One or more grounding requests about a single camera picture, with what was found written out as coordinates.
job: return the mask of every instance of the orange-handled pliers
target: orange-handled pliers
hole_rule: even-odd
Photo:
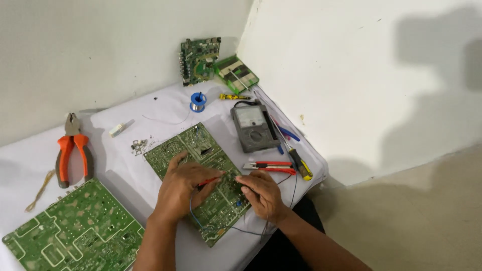
[[[69,113],[65,122],[65,136],[57,140],[60,145],[60,152],[55,162],[55,172],[61,188],[67,188],[68,182],[68,160],[74,149],[74,143],[79,148],[80,154],[84,162],[84,178],[85,181],[92,179],[94,176],[94,159],[92,153],[87,147],[89,138],[80,133],[80,121],[74,113]]]

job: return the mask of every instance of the tv main board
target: tv main board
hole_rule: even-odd
[[[198,123],[175,137],[146,152],[144,157],[162,179],[166,175],[169,161],[188,150],[188,155],[181,163],[196,161],[205,167],[224,170],[222,181],[211,195],[193,213],[199,222],[207,227],[203,229],[191,215],[191,221],[200,231],[202,238],[212,247],[240,217],[251,207],[241,192],[241,184],[234,177],[241,172],[216,143],[202,123]]]
[[[209,80],[213,76],[213,64],[219,57],[221,38],[210,38],[205,40],[181,43],[179,52],[179,65],[183,86]]]
[[[144,228],[93,178],[2,238],[27,271],[124,271]]]

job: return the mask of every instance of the floor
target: floor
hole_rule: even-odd
[[[349,187],[328,183],[308,194],[327,235],[374,270],[482,270],[482,147]]]

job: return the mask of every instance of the blue spool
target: blue spool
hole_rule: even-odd
[[[194,93],[191,95],[191,104],[189,105],[189,108],[196,113],[201,113],[204,111],[204,104],[206,103],[207,99],[204,94],[201,92],[199,93]]]

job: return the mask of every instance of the person's right hand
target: person's right hand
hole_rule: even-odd
[[[245,185],[241,191],[260,218],[278,224],[291,212],[281,200],[280,188],[267,172],[255,170],[249,175],[237,176],[236,180]]]

